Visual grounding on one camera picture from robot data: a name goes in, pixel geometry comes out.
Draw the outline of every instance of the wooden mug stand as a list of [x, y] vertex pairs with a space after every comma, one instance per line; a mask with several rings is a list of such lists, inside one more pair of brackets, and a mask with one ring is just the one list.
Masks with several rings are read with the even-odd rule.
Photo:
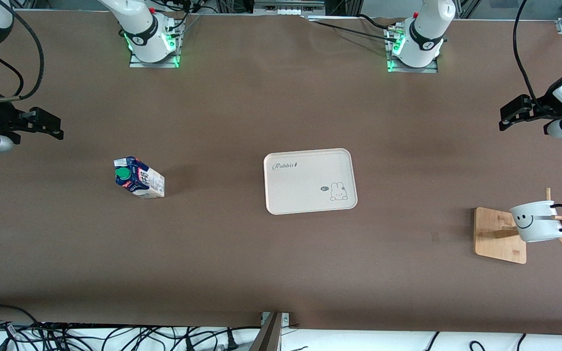
[[[550, 188], [546, 188], [550, 200]], [[553, 216], [562, 221], [562, 215]], [[474, 252], [518, 264], [526, 263], [526, 242], [517, 231], [511, 213], [477, 207], [474, 209]]]

